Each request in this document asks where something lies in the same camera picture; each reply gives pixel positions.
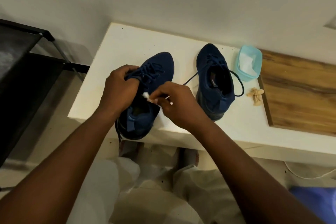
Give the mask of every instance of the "wall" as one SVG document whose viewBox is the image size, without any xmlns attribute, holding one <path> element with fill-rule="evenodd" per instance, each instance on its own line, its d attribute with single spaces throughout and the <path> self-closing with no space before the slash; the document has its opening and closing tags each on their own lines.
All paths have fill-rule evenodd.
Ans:
<svg viewBox="0 0 336 224">
<path fill-rule="evenodd" d="M 0 18 L 48 29 L 82 64 L 111 21 L 336 64 L 335 14 L 334 0 L 0 0 Z"/>
</svg>

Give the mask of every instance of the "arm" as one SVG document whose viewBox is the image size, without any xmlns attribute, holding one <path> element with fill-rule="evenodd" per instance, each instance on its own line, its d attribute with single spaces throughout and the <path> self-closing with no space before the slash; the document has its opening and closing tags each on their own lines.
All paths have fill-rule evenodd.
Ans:
<svg viewBox="0 0 336 224">
<path fill-rule="evenodd" d="M 150 98 L 208 151 L 247 223 L 323 223 L 207 117 L 187 86 L 166 82 Z"/>
<path fill-rule="evenodd" d="M 65 223 L 107 132 L 137 92 L 137 66 L 111 72 L 95 113 L 0 201 L 0 223 Z"/>
</svg>

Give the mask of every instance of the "wooden board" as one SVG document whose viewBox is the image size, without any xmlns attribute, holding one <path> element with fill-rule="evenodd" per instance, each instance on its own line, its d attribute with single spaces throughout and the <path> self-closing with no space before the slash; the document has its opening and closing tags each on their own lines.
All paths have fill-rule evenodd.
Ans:
<svg viewBox="0 0 336 224">
<path fill-rule="evenodd" d="M 268 124 L 336 136 L 336 66 L 262 51 Z"/>
</svg>

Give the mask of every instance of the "pant leg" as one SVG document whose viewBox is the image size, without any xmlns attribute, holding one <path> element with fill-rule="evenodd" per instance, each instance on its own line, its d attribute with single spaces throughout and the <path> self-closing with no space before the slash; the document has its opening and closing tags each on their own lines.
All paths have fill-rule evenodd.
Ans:
<svg viewBox="0 0 336 224">
<path fill-rule="evenodd" d="M 173 192 L 195 209 L 204 224 L 245 223 L 219 170 L 203 171 L 190 165 L 173 176 Z"/>
<path fill-rule="evenodd" d="M 139 165 L 128 158 L 95 160 L 67 224 L 107 224 L 119 193 L 132 188 L 139 174 Z"/>
</svg>

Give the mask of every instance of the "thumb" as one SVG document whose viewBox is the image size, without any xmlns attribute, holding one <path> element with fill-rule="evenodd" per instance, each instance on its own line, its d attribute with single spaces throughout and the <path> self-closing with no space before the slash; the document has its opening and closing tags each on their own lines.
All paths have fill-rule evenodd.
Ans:
<svg viewBox="0 0 336 224">
<path fill-rule="evenodd" d="M 171 108 L 170 102 L 165 98 L 157 98 L 157 104 L 162 107 L 163 111 L 168 111 Z"/>
</svg>

